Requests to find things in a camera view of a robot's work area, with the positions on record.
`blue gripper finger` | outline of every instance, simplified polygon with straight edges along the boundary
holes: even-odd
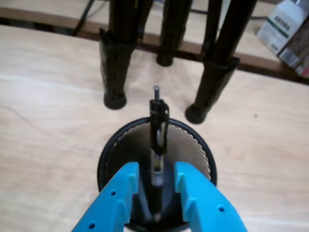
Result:
[[[139,164],[125,164],[90,205],[72,232],[123,232],[130,222],[132,195],[138,192]]]
[[[176,162],[175,190],[181,194],[183,220],[192,232],[246,232],[233,205],[202,173]]]

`white box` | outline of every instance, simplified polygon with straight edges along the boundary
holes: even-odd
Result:
[[[291,0],[284,0],[267,18],[257,37],[277,55],[298,31],[308,14],[307,9]]]

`table surface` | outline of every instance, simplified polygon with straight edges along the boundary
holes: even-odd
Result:
[[[2,0],[0,1],[0,16],[74,28],[87,2],[88,0]],[[268,16],[274,7],[273,4],[258,2],[253,15]],[[207,10],[208,0],[195,0],[192,8]],[[160,35],[162,13],[163,4],[155,2],[147,20],[145,33]],[[96,0],[90,9],[83,29],[97,33],[100,25],[107,25],[108,20],[109,2]],[[184,40],[194,44],[202,44],[206,20],[206,15],[190,13]],[[264,20],[249,22],[239,42],[237,52],[280,62],[256,37],[256,33],[263,23]]]
[[[98,43],[0,26],[0,231],[70,231],[98,195],[111,135],[148,115],[154,84],[188,123],[203,65],[135,50],[128,103],[102,103]],[[309,88],[236,71],[202,125],[218,188],[250,232],[309,230]]]

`cardboard box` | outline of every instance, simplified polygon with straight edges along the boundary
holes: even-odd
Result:
[[[279,58],[299,76],[309,78],[309,18],[279,53]]]
[[[300,76],[309,77],[309,0],[279,3],[257,37]]]

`mesh pen holder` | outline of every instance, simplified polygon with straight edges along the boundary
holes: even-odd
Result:
[[[139,192],[132,199],[131,219],[126,226],[135,231],[180,231],[188,227],[183,221],[180,195],[175,193],[174,163],[194,165],[214,185],[217,171],[214,158],[205,141],[192,128],[175,119],[169,120],[167,153],[164,156],[161,219],[152,216],[145,192],[150,175],[150,118],[130,122],[118,130],[105,145],[98,162],[98,188],[101,191],[126,163],[140,166]]]

